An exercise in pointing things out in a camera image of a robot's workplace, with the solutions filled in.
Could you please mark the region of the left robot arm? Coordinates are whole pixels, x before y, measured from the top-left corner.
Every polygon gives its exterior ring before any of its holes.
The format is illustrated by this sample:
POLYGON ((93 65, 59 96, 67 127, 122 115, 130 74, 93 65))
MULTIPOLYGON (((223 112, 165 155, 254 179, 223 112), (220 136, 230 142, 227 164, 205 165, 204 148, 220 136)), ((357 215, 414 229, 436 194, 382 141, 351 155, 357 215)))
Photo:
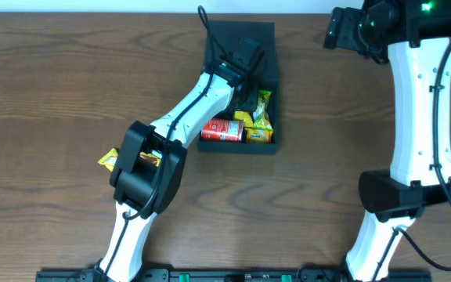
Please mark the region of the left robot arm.
POLYGON ((234 96, 249 91, 262 57, 257 42, 241 39, 238 51, 211 56, 195 86, 167 114, 128 128, 110 175, 116 222, 107 253, 93 270, 95 281, 137 277, 150 227, 180 186, 189 145, 234 96))

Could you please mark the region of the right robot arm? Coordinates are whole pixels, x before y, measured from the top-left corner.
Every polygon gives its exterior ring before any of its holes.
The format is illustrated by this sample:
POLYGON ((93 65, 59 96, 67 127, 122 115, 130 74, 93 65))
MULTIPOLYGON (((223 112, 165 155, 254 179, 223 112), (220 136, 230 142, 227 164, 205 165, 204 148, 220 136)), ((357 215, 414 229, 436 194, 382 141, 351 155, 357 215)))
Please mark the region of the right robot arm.
POLYGON ((368 0, 358 9, 337 7, 323 45, 389 64, 395 90, 392 162, 360 175, 363 222, 333 278, 428 281, 427 272, 388 266, 427 207, 451 206, 451 1, 368 0))

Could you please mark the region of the red soda can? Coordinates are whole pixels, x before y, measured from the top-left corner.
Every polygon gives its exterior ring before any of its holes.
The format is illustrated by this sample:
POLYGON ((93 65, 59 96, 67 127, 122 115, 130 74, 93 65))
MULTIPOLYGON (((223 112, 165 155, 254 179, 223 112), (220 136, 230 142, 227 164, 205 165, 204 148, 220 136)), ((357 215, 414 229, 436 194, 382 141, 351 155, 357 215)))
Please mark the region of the red soda can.
POLYGON ((212 118, 201 130, 201 138, 211 141, 240 142, 244 125, 241 121, 212 118))

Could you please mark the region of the green yellow snack packet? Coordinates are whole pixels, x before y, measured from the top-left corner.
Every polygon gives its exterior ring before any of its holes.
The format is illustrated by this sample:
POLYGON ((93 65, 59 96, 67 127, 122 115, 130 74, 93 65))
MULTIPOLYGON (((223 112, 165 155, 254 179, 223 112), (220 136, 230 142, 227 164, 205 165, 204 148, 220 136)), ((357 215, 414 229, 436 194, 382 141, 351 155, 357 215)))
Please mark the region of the green yellow snack packet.
POLYGON ((269 105, 269 98, 271 92, 267 90, 258 91, 258 102, 255 112, 252 114, 253 125, 252 128, 272 131, 271 122, 269 120, 269 115, 267 113, 267 108, 269 105))

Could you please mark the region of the yellow chocolate cake packet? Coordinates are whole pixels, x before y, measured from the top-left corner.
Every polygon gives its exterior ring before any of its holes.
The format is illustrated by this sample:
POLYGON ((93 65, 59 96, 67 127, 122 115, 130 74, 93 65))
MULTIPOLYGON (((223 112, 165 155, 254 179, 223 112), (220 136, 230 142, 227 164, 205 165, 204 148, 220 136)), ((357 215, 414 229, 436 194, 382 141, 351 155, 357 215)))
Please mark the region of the yellow chocolate cake packet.
POLYGON ((114 170, 115 163, 117 161, 118 157, 118 149, 112 148, 108 153, 106 153, 104 156, 102 156, 97 163, 99 165, 103 165, 106 167, 110 172, 114 170))
POLYGON ((148 154, 148 153, 141 152, 141 153, 139 154, 139 156, 140 156, 143 160, 145 160, 145 161, 151 163, 152 165, 154 165, 154 166, 156 166, 156 167, 158 167, 158 166, 160 165, 161 159, 160 159, 157 155, 155 155, 155 154, 148 154))

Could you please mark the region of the yellow almond biscuit packet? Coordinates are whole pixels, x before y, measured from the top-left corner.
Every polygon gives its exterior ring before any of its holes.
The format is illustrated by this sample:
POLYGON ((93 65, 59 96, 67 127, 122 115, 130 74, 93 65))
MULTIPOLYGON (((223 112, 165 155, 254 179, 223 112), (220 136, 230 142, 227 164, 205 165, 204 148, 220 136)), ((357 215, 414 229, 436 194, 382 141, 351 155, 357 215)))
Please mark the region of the yellow almond biscuit packet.
POLYGON ((273 131, 259 128, 246 128, 245 132, 247 143, 268 144, 272 142, 273 131))

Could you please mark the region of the plain yellow snack packet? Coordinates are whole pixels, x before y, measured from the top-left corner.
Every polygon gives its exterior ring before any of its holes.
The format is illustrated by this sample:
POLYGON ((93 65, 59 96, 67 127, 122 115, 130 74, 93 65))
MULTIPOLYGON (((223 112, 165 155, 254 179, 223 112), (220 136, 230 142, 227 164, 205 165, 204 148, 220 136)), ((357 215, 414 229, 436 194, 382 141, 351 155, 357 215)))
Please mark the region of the plain yellow snack packet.
POLYGON ((233 119, 235 121, 241 121, 245 128, 251 128, 254 125, 251 114, 246 111, 236 111, 233 119))

